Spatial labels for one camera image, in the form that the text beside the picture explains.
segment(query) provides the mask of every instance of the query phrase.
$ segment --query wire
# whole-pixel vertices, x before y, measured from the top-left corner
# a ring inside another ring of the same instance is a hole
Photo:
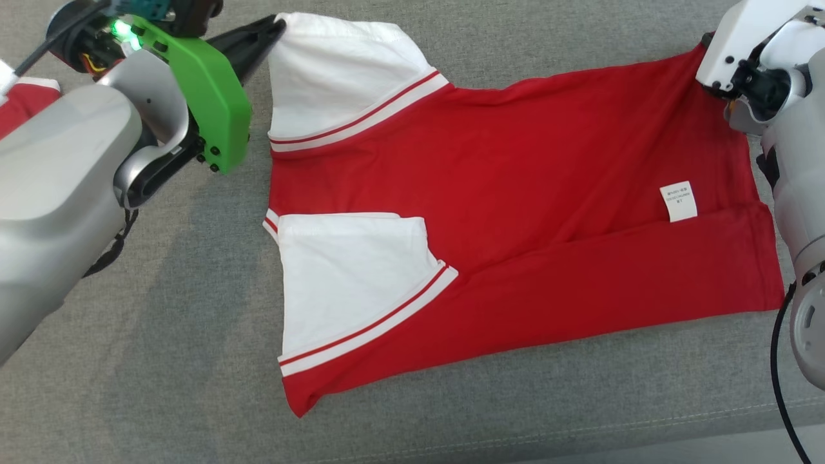
[[[117,258],[120,257],[120,254],[123,253],[123,247],[125,245],[126,237],[129,236],[129,232],[132,230],[134,222],[138,220],[139,213],[139,210],[125,210],[126,226],[123,228],[122,232],[115,236],[115,242],[112,244],[111,249],[102,254],[97,259],[97,262],[94,263],[88,271],[86,271],[86,274],[83,275],[84,279],[86,277],[90,277],[97,274],[103,269],[108,268],[112,263],[114,263],[117,260]]]
[[[779,346],[779,332],[782,329],[782,320],[785,317],[785,312],[788,310],[788,306],[790,302],[794,299],[794,293],[796,292],[796,282],[790,284],[788,287],[788,293],[785,294],[785,300],[782,301],[782,307],[779,308],[779,313],[776,315],[776,323],[774,324],[774,331],[773,335],[771,336],[771,382],[774,386],[774,396],[776,397],[776,405],[779,407],[779,414],[782,416],[782,423],[785,425],[785,430],[788,431],[788,437],[790,437],[790,441],[794,444],[794,448],[796,448],[796,453],[799,454],[799,459],[802,460],[803,464],[811,464],[810,458],[808,458],[808,454],[805,452],[805,448],[802,447],[802,443],[799,441],[799,437],[796,436],[796,430],[794,430],[794,425],[790,422],[790,417],[788,416],[788,409],[785,407],[785,400],[782,398],[782,389],[779,385],[779,369],[777,367],[777,351]]]
[[[94,62],[92,61],[92,57],[89,56],[88,53],[81,54],[81,61],[83,62],[83,67],[91,74],[99,74],[103,71],[106,71],[106,68],[98,68]]]
[[[66,24],[63,25],[60,29],[58,29],[54,34],[46,38],[46,40],[40,44],[39,47],[35,49],[35,51],[31,52],[28,58],[24,59],[20,66],[14,70],[14,74],[20,78],[23,74],[27,73],[32,66],[35,65],[49,49],[54,46],[55,42],[57,42],[60,37],[65,36],[69,31],[72,30],[78,24],[81,24],[85,21],[88,21],[90,18],[94,17],[96,14],[100,13],[101,11],[107,9],[111,5],[111,0],[100,0],[97,3],[91,5],[90,7],[83,10],[80,14],[76,17],[72,18],[70,21],[67,21]]]

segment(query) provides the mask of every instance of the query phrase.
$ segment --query white label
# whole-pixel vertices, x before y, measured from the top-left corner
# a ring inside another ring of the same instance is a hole
[[[668,185],[660,188],[659,191],[665,200],[671,222],[696,217],[696,199],[693,197],[690,182],[684,181]]]

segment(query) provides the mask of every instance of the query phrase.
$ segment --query gray robot arm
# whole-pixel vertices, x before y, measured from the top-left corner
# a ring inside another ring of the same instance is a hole
[[[760,169],[799,283],[791,342],[825,390],[825,29],[820,0],[744,0],[724,15],[696,79],[735,102],[730,125],[760,135]]]
[[[0,364],[125,225],[112,188],[140,136],[114,88],[79,88],[0,140]]]
[[[0,140],[0,366],[123,229],[137,206],[127,192],[189,129],[172,71],[139,50]],[[139,143],[146,130],[156,143]]]

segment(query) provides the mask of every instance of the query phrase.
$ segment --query folded shirt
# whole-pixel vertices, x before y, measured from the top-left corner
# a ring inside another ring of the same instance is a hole
[[[280,18],[264,227],[298,416],[402,372],[779,306],[771,213],[701,47],[472,90],[395,25]]]

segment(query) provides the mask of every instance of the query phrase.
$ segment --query gray couch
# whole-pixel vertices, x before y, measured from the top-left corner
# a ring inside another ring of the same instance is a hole
[[[0,57],[19,63],[63,2],[3,0]],[[687,51],[731,3],[227,0],[211,32],[279,11],[391,21],[453,82],[502,87]],[[32,75],[88,82],[51,57]],[[82,282],[0,370],[0,462],[513,462],[781,427],[768,376],[775,312],[397,376],[297,419],[276,362],[280,261],[261,227],[268,85],[263,69],[247,86],[243,167],[230,177],[185,168],[143,209],[122,259]],[[786,334],[780,374],[797,424],[822,422],[825,392],[799,374]]]

